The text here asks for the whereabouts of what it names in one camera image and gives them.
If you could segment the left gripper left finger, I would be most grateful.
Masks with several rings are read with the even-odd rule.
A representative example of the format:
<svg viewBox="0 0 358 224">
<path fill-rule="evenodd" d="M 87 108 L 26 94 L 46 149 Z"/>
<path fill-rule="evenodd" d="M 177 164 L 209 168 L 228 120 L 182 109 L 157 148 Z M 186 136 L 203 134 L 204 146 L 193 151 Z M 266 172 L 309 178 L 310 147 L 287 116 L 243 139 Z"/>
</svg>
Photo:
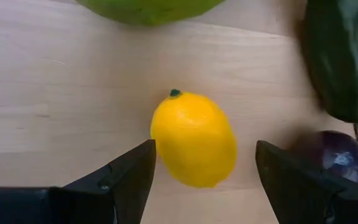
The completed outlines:
<svg viewBox="0 0 358 224">
<path fill-rule="evenodd" d="M 64 187 L 0 187 L 0 223 L 140 223 L 155 164 L 148 139 Z"/>
</svg>

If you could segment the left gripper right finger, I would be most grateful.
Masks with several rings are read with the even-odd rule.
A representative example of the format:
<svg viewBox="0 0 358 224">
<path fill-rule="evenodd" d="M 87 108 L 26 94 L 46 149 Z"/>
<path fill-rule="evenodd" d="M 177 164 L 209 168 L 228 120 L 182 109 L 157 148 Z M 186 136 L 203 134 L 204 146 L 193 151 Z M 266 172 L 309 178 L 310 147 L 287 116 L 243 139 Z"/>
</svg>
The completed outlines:
<svg viewBox="0 0 358 224">
<path fill-rule="evenodd" d="M 279 223 L 358 224 L 358 183 L 257 141 L 261 184 Z"/>
</svg>

